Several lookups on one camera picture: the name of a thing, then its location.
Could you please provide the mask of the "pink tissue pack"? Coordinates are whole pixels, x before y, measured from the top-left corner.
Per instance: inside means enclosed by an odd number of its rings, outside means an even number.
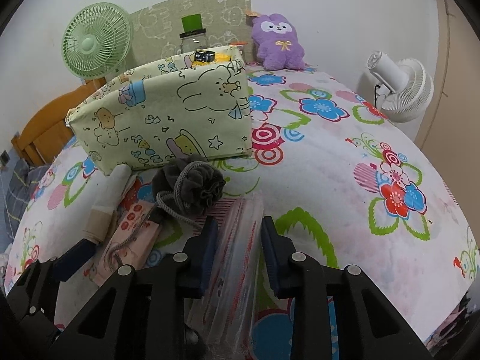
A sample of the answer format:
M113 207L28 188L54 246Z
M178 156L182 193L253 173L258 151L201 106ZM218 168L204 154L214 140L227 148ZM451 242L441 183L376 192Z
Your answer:
M155 208L142 200L130 207L96 262L93 281L98 286L123 265L143 267L160 233L160 225L149 220Z

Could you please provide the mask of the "clear plastic bag pack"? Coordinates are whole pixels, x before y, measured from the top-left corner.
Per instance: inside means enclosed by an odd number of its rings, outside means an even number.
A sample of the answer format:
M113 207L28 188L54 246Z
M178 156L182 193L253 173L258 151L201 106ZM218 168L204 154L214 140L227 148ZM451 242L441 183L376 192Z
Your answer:
M206 346L206 359L245 359L249 352L263 217L263 197L253 193L233 203L220 227L208 290L187 316Z

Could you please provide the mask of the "yellow cartoon snack packet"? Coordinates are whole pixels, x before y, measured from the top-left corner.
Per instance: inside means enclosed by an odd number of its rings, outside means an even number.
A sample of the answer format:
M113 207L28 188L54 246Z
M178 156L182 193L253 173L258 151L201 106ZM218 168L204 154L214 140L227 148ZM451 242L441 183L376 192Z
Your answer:
M231 57L213 50L199 49L193 54L193 67L206 66L215 63L228 63Z

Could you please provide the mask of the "grey plaid pillow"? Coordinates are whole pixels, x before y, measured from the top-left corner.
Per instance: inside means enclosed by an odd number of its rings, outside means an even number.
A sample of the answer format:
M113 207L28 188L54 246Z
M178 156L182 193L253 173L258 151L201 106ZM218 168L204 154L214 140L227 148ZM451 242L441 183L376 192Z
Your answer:
M22 158L1 171L1 252L15 239L24 211L48 165L29 166Z

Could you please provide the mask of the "wooden headboard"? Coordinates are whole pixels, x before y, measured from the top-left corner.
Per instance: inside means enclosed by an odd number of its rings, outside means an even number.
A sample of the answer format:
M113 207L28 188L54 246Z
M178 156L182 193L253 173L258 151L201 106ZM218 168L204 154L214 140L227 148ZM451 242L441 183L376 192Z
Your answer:
M88 80L41 108L24 129L11 139L16 153L31 166L52 164L73 137L72 130L64 123L68 111L105 84L105 78Z

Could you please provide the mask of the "grey bath pouf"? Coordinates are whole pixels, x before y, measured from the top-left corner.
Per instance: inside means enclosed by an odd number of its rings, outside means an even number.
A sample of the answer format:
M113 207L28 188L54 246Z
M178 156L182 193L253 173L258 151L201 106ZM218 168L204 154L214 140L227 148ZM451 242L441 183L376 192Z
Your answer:
M221 199L225 180L204 157L192 154L162 166L151 185L154 217L167 214L199 230L193 217L205 214Z

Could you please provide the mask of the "yellow cartoon fabric storage box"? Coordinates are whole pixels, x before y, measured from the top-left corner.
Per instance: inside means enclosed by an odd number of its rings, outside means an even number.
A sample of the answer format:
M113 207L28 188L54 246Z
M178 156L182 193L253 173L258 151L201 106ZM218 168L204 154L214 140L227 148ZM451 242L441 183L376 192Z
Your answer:
M67 114L65 123L96 167L160 167L174 158L251 152L244 60L235 46L210 48L228 63L193 67L194 52L129 69Z

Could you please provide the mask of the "beige door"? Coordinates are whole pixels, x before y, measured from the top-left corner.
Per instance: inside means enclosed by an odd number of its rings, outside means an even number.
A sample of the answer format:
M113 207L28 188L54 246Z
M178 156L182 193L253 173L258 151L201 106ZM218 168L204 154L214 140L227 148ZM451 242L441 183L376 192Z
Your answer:
M479 39L454 0L437 0L433 100L415 143L470 222L479 216Z

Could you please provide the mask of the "green desk fan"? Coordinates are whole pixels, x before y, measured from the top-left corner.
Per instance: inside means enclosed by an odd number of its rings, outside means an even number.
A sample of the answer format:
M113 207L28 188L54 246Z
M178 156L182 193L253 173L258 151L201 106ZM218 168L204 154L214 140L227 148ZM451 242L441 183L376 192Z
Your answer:
M80 10L67 25L61 54L76 77L94 80L114 72L127 57L134 36L128 12L111 2Z

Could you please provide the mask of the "white standing fan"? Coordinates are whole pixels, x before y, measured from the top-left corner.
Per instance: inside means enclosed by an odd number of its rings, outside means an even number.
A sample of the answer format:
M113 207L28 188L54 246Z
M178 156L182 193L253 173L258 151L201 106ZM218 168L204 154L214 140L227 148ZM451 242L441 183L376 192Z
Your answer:
M366 68L377 80L374 104L392 122L410 122L431 104L433 79L419 60L394 62L387 53L375 50L368 57Z

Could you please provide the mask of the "green cartoon foam mat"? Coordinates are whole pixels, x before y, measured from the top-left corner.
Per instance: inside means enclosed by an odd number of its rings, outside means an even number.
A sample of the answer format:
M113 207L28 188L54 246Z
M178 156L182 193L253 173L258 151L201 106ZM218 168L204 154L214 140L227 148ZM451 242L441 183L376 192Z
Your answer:
M254 59L247 13L251 0L168 0L130 15L133 40L124 61L135 68L175 55L182 40L199 37L210 47L239 45L244 60Z

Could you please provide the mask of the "glass mason jar mug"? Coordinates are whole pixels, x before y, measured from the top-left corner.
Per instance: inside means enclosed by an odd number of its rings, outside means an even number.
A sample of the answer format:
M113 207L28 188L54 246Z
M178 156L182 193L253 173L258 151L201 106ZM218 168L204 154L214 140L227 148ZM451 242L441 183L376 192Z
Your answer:
M194 52L196 50L207 49L209 47L207 30L200 28L186 33L180 34L180 51L181 53Z

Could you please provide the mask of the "green plastic cup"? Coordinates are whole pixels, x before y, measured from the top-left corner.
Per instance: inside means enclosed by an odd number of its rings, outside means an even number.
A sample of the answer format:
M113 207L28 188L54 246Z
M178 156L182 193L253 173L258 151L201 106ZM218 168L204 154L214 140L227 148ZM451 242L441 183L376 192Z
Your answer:
M181 18L182 27L185 33L203 29L202 16L193 14Z

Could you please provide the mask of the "purple plush bunny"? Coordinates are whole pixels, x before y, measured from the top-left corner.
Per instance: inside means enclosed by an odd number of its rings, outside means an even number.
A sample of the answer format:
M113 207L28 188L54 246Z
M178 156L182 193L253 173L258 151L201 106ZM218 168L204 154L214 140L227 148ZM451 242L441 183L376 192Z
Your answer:
M252 20L252 39L256 57L266 70L304 70L305 51L300 45L295 27L278 13L262 15Z

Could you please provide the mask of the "cotton swab jar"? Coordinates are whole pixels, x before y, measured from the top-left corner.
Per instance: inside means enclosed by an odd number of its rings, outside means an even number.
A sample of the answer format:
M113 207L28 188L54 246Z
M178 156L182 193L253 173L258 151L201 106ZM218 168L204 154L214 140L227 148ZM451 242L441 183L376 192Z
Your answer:
M236 47L238 49L238 51L240 52L241 54L241 57L243 58L243 60L246 62L247 61L247 57L245 55L245 49L246 49L246 46L248 45L247 42L245 41L237 41L237 42L231 42L230 43L230 46L231 47Z

